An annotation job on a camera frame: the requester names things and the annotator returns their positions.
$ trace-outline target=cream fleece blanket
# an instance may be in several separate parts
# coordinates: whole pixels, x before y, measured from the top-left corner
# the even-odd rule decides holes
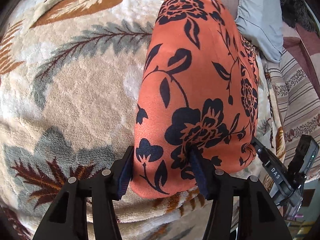
[[[85,179],[133,144],[136,105],[163,0],[21,0],[0,33],[0,197],[23,239],[71,176]],[[261,61],[258,138],[284,158]],[[270,180],[256,159],[235,176]],[[236,225],[235,198],[233,226]],[[114,202],[123,239],[202,239],[210,206],[197,188]],[[94,239],[91,203],[89,239]]]

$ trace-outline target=orange floral cushion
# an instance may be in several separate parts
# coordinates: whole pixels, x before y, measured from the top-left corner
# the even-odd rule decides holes
[[[255,158],[255,56],[219,0],[166,0],[144,68],[131,188],[144,198],[195,186],[188,151],[228,173]]]

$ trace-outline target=gray leaf pattern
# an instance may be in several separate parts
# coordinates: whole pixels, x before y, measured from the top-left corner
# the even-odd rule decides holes
[[[187,236],[191,232],[192,229],[193,229],[193,227],[188,228],[188,229],[182,231],[180,234],[176,235],[175,237],[171,238],[170,240],[181,240],[182,238]]]
[[[53,77],[65,64],[79,56],[93,57],[99,51],[103,54],[110,47],[116,55],[121,51],[136,54],[143,44],[149,46],[152,31],[153,27],[149,22],[142,27],[136,22],[130,25],[126,20],[123,20],[121,25],[108,22],[106,26],[93,25],[92,30],[83,31],[83,35],[63,44],[47,62],[39,66],[32,89],[36,105],[44,109],[47,86],[53,82]]]

